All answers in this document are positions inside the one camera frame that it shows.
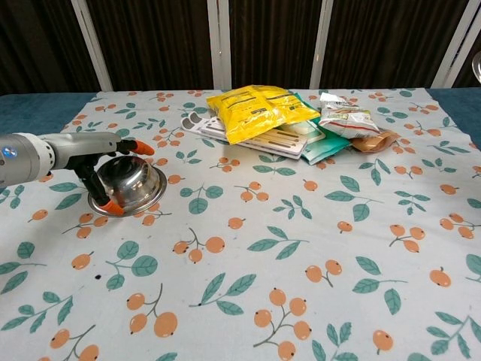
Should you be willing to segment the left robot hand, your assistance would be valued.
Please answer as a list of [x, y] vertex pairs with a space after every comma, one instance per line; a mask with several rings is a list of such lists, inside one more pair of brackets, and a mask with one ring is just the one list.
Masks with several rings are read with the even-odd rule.
[[127, 155], [131, 152], [148, 156], [154, 154], [150, 145], [137, 140], [122, 140], [112, 132], [49, 134], [43, 140], [55, 153], [53, 168], [74, 171], [100, 209], [115, 216], [124, 215], [124, 209], [107, 195], [94, 166], [104, 155]]

